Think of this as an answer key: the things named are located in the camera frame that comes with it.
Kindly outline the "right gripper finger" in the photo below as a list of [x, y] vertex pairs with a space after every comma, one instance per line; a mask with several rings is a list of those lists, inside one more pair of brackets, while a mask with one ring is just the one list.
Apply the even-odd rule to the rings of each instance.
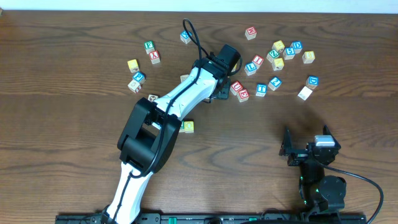
[[290, 131], [288, 129], [288, 127], [285, 127], [284, 129], [284, 137], [282, 140], [282, 144], [279, 150], [279, 155], [280, 156], [288, 156], [291, 153], [293, 153], [293, 145], [292, 145], [292, 139], [291, 139], [291, 135], [290, 135]]
[[341, 145], [336, 140], [336, 138], [332, 135], [327, 125], [323, 126], [323, 134], [325, 135], [326, 140], [323, 145], [328, 147], [338, 147], [341, 148]]

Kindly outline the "blue T block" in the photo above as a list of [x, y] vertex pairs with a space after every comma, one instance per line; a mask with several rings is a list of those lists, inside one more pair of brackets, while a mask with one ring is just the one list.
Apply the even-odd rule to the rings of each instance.
[[258, 83], [256, 87], [256, 96], [264, 97], [267, 93], [267, 85]]

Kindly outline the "yellow O block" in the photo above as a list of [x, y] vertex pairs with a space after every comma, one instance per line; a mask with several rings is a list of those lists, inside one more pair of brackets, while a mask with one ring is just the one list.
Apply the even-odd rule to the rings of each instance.
[[186, 133], [194, 133], [195, 127], [193, 121], [184, 121], [184, 131]]

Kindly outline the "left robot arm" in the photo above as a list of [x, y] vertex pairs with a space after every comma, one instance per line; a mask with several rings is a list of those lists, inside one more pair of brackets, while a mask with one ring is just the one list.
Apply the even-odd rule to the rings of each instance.
[[135, 104], [117, 143], [121, 178], [114, 200], [102, 212], [102, 223], [132, 223], [137, 218], [149, 179], [169, 159], [184, 117], [220, 91], [240, 61], [240, 53], [224, 45], [218, 55], [196, 60], [189, 77], [170, 93]]

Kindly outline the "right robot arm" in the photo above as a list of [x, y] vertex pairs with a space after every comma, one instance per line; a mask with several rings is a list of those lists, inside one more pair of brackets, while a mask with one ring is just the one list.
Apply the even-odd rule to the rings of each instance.
[[327, 126], [304, 149], [295, 148], [290, 131], [287, 128], [284, 131], [279, 155], [287, 157], [288, 166], [300, 169], [298, 188], [306, 206], [301, 216], [306, 221], [311, 216], [338, 213], [345, 207], [345, 179], [325, 174], [325, 167], [335, 160], [340, 149]]

